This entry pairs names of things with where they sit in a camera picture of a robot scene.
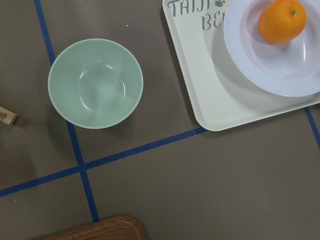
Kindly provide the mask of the white round plate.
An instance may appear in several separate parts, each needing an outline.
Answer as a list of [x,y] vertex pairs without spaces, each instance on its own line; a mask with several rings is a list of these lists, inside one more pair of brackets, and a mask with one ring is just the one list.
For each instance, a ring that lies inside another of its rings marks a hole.
[[279,96],[306,97],[320,91],[320,2],[301,3],[307,25],[281,45],[267,43],[258,30],[269,0],[231,0],[224,17],[224,41],[236,67],[254,85]]

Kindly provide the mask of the orange fruit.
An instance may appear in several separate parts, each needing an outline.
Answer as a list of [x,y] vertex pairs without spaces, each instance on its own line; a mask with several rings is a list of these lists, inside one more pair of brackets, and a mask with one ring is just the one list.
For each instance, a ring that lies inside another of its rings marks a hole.
[[307,11],[299,1],[274,0],[260,14],[258,31],[267,43],[282,45],[303,32],[307,19]]

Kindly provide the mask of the cream bear tray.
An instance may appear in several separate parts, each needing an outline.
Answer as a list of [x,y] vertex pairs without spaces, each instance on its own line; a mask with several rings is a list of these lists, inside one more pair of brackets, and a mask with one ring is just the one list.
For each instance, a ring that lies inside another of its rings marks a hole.
[[259,88],[240,72],[224,39],[230,1],[162,2],[197,122],[209,131],[221,131],[318,104],[320,92],[281,96]]

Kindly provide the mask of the green bowl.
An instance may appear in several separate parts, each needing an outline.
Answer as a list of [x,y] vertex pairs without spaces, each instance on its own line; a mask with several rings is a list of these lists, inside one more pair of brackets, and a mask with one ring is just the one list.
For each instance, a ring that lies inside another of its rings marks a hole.
[[53,62],[47,81],[49,98],[68,122],[104,129],[128,118],[144,88],[135,56],[121,44],[102,38],[78,41]]

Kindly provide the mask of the wooden cutting board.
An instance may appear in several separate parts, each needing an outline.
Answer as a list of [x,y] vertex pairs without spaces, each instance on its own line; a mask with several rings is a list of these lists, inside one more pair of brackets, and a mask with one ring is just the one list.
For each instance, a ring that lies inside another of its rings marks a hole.
[[47,240],[146,240],[144,225],[128,214],[120,214],[86,226],[65,231]]

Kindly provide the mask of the wooden mug rack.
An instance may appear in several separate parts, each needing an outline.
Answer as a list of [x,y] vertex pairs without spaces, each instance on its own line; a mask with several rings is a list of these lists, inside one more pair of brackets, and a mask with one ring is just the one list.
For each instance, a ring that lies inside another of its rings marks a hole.
[[17,114],[13,113],[3,107],[0,107],[0,121],[4,124],[7,125],[12,125],[16,118],[17,118]]

